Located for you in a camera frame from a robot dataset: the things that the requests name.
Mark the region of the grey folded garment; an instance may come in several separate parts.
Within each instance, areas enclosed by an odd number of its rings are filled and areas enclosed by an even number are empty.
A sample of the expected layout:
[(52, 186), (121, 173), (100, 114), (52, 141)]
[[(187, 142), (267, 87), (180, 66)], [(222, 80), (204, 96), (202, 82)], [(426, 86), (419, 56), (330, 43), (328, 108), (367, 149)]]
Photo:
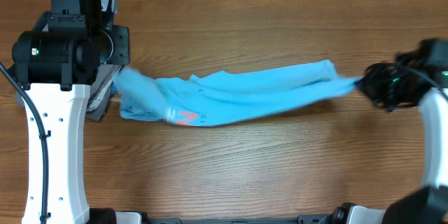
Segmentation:
[(86, 115), (95, 121), (100, 121), (108, 106), (111, 96), (116, 93), (113, 87), (113, 76), (122, 69), (121, 65), (102, 64), (97, 78), (90, 86), (90, 98), (87, 103)]

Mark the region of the light blue t-shirt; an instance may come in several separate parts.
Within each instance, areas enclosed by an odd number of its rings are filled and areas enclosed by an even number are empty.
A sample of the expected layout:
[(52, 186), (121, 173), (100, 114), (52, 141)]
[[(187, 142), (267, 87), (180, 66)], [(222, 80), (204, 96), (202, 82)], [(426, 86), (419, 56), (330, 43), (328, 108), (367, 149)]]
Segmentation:
[(214, 127), (299, 109), (349, 94), (355, 78), (328, 59), (248, 73), (150, 78), (129, 67), (113, 80), (122, 118)]

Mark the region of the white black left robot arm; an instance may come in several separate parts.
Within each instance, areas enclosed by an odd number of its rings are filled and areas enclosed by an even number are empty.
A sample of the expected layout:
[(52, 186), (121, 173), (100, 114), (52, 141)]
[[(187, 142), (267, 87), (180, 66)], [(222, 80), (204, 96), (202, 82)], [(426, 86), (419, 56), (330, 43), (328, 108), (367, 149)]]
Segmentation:
[(130, 62), (130, 32), (117, 26), (116, 0), (51, 0), (35, 28), (13, 45), (3, 75), (22, 97), (29, 136), (23, 223), (117, 223), (88, 205), (83, 127), (99, 68)]

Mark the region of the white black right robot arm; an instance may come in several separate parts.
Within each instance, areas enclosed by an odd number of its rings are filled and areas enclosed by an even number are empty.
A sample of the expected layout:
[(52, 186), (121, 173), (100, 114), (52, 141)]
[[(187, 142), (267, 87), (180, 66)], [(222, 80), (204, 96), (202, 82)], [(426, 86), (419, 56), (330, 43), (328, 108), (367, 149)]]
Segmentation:
[(356, 87), (375, 107), (392, 112), (418, 107), (425, 133), (421, 187), (387, 209), (346, 202), (321, 219), (323, 224), (440, 224), (447, 214), (447, 41), (422, 40), (394, 62), (370, 65)]

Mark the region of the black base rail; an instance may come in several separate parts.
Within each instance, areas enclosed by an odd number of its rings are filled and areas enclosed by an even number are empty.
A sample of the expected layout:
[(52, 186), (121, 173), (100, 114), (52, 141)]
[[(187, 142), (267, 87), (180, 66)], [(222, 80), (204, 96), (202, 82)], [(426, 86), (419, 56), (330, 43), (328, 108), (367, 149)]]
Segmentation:
[(87, 223), (138, 224), (319, 224), (328, 223), (329, 215), (299, 215), (295, 218), (232, 218), (182, 220), (180, 218), (150, 218), (141, 211), (114, 211), (111, 208), (91, 208)]

